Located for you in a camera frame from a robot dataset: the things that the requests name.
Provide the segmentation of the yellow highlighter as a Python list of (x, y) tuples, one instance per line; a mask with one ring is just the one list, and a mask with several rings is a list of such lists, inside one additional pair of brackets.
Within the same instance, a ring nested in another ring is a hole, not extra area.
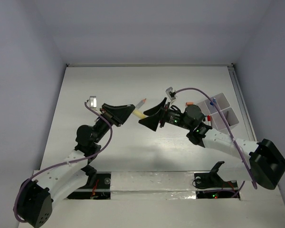
[(132, 112), (133, 115), (135, 115), (136, 117), (138, 117), (139, 119), (144, 119), (146, 118), (146, 115), (144, 115), (142, 112), (140, 112), (139, 110), (135, 109)]

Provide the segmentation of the blue-cap glue tube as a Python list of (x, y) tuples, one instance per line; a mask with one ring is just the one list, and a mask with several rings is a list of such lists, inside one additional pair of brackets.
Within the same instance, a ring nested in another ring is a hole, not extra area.
[(211, 106), (214, 106), (214, 104), (216, 104), (216, 103), (217, 103), (217, 102), (216, 102), (216, 99), (213, 98), (212, 101), (210, 102), (210, 105), (211, 105)]

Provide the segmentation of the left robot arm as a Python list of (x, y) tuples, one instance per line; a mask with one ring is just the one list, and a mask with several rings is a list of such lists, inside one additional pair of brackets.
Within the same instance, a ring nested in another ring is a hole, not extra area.
[(99, 112), (90, 108), (87, 102), (85, 107), (98, 118), (93, 126), (82, 125), (77, 129), (74, 150), (63, 162), (38, 171), (21, 184), (13, 208), (19, 222), (39, 228), (60, 201), (80, 187), (92, 187), (97, 171), (90, 163), (108, 146), (98, 143), (106, 133), (112, 139), (113, 126), (123, 125), (135, 110), (133, 104), (103, 104)]

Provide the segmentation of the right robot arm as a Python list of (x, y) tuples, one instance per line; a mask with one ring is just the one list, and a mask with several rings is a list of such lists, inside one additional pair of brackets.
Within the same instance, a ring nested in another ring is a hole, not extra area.
[(271, 140), (253, 142), (222, 133), (203, 122), (205, 115), (197, 105), (188, 105), (181, 112), (163, 99), (144, 115), (139, 124), (153, 131), (171, 124), (188, 130), (186, 136), (194, 145), (238, 157), (248, 170), (248, 178), (265, 189), (275, 189), (285, 172), (285, 158)]

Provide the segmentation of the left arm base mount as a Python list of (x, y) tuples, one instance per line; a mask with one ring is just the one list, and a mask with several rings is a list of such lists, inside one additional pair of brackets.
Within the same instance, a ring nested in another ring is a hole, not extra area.
[(98, 172), (88, 165), (82, 168), (88, 177), (84, 186), (67, 196), (68, 200), (110, 200), (111, 172)]

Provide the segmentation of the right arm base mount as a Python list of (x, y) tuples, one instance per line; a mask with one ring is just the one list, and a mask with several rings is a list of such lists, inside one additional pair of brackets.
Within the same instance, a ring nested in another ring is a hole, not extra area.
[(236, 181), (224, 181), (219, 175), (219, 168), (224, 161), (217, 162), (210, 171), (194, 174), (192, 186), (196, 189), (197, 199), (239, 199), (239, 186)]

